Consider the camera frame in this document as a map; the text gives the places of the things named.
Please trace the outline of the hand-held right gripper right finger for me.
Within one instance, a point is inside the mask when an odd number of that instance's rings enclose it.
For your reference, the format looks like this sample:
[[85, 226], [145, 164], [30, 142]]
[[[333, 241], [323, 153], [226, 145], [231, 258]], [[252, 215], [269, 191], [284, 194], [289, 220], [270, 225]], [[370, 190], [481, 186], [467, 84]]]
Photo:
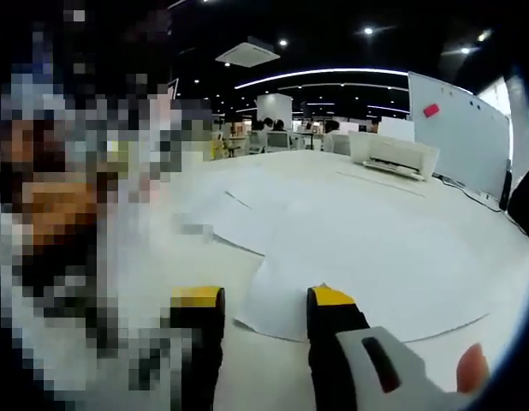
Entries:
[[341, 291], [309, 288], [306, 329], [318, 410], [464, 410], [473, 400], [428, 379], [424, 361]]

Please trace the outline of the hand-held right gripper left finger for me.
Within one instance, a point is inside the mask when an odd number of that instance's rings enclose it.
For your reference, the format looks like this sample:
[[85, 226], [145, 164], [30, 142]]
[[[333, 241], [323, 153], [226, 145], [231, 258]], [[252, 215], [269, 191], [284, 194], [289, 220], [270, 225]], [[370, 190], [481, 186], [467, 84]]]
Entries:
[[223, 363], [225, 290], [218, 286], [176, 289], [169, 325], [181, 333], [181, 371], [173, 410], [212, 410]]

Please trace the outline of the person's right hand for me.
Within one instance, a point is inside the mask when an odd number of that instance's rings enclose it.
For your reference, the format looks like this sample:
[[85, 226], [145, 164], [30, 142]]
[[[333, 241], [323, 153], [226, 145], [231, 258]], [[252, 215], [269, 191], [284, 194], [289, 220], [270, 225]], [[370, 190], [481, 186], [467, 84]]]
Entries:
[[456, 367], [456, 386], [460, 393], [470, 394], [482, 388], [490, 376], [482, 345], [475, 343], [459, 359]]

